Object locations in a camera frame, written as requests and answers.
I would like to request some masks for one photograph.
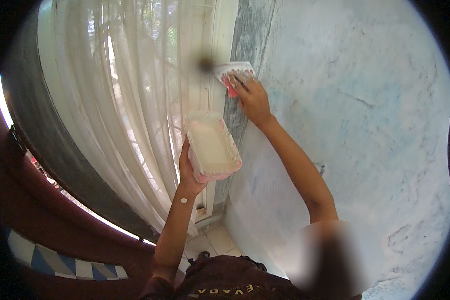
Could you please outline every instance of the hand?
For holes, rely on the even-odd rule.
[[[189,149],[190,142],[189,139],[186,138],[183,143],[182,153],[178,159],[178,164],[180,166],[180,186],[183,187],[186,192],[190,192],[193,196],[197,196],[204,190],[207,184],[198,183],[195,180],[195,177],[193,177],[193,168],[189,160]]]
[[[243,74],[231,71],[227,75],[238,93],[238,107],[253,124],[261,129],[273,119],[268,103],[268,94],[264,87],[252,73]]]

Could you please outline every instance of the plastic container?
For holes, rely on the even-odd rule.
[[[240,170],[242,159],[219,113],[192,111],[186,117],[188,158],[199,183],[223,180]]]

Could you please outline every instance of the sheer curtain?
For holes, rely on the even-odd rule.
[[[103,180],[158,232],[180,182],[191,1],[54,1],[55,57],[77,127],[69,131],[81,135],[77,145]],[[188,233],[198,234],[192,221]]]

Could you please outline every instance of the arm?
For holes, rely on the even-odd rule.
[[[310,223],[338,220],[334,198],[315,165],[270,112],[268,95],[255,77],[232,72],[229,80],[240,96],[238,106],[267,137],[282,160],[310,213]]]
[[[173,285],[187,240],[187,230],[197,195],[206,184],[198,183],[192,174],[188,159],[190,143],[185,140],[180,155],[180,184],[173,198],[172,207],[155,249],[155,269],[152,277],[160,277]]]

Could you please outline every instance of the brown shirt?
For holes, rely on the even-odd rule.
[[[142,300],[158,299],[281,299],[310,300],[289,280],[260,271],[251,262],[234,256],[216,256],[198,261],[186,271],[175,290],[165,279],[149,280]]]

